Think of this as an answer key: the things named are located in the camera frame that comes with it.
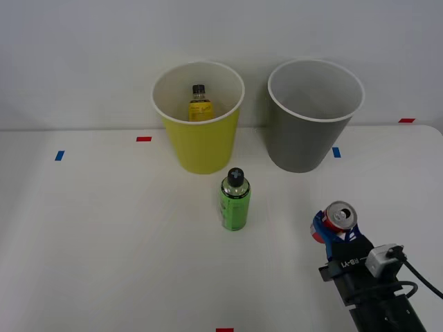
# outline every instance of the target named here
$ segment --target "black cable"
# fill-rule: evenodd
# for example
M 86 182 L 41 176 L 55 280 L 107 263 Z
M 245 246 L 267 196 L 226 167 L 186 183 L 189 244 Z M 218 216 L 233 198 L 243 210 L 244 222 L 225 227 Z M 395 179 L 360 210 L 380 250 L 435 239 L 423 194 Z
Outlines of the black cable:
M 406 260 L 403 261 L 403 264 L 420 280 L 426 287 L 432 290 L 440 299 L 443 299 L 443 293 L 440 292 L 436 287 L 434 287 L 430 282 L 423 278 L 421 274 Z
M 373 287 L 358 290 L 354 294 L 348 296 L 345 299 L 345 301 L 347 302 L 350 299 L 353 299 L 353 298 L 360 296 L 360 295 L 364 295 L 366 293 L 371 293 L 373 291 L 380 291 L 381 289 L 392 288 L 392 287 L 396 287 L 396 286 L 412 286 L 413 287 L 413 289 L 408 294 L 406 294 L 407 298 L 413 296 L 418 290 L 418 285 L 415 282 L 393 282 L 391 284 L 378 285 L 378 286 L 373 286 Z
M 401 263 L 403 263 L 413 274 L 420 280 L 426 287 L 428 287 L 431 291 L 434 292 L 440 299 L 443 299 L 443 293 L 440 292 L 436 287 L 434 287 L 429 281 L 423 278 L 421 274 L 408 262 L 408 258 L 403 253 L 403 246 L 395 246 L 389 249 L 386 253 L 388 258 L 394 257 L 397 258 Z

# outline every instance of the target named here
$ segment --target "green can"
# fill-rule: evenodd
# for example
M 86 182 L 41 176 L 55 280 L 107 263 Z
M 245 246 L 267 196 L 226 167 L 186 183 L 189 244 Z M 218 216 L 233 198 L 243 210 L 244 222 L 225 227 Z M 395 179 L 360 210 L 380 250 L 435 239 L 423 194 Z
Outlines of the green can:
M 223 227 L 227 230 L 241 230 L 248 217 L 251 186 L 240 168 L 229 170 L 228 176 L 221 182 L 220 214 Z

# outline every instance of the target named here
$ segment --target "bottle label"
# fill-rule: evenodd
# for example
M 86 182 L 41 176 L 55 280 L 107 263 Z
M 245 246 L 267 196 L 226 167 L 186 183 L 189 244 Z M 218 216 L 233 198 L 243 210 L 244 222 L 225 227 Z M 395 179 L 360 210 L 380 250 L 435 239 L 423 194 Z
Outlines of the bottle label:
M 213 105 L 207 100 L 192 101 L 189 104 L 189 121 L 207 121 L 214 118 Z
M 246 195 L 240 196 L 238 199 L 227 197 L 223 190 L 220 190 L 220 214 L 223 227 L 228 230 L 239 230 L 246 225 L 250 199 L 250 188 Z

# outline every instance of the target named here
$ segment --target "paper cup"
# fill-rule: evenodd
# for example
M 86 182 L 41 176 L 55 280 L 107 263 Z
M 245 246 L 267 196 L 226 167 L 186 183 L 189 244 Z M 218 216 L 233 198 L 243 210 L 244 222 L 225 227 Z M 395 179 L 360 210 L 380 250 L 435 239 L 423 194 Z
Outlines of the paper cup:
M 188 121 L 192 85 L 204 84 L 215 118 Z M 181 166 L 196 174 L 225 167 L 233 149 L 244 83 L 233 69 L 217 62 L 191 62 L 162 75 L 152 89 L 152 104 L 161 115 Z
M 268 154 L 278 167 L 298 173 L 321 163 L 365 99 L 353 73 L 322 60 L 280 65 L 269 77 L 268 92 Z

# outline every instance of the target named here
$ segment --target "bottle cap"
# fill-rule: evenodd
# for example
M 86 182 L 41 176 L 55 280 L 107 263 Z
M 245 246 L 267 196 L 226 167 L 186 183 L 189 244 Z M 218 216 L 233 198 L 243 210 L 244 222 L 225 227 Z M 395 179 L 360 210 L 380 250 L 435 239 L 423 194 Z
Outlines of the bottle cap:
M 234 167 L 229 170 L 228 183 L 233 187 L 239 187 L 244 182 L 244 174 L 240 168 Z
M 193 93 L 205 93 L 205 86 L 203 84 L 193 85 L 192 92 Z

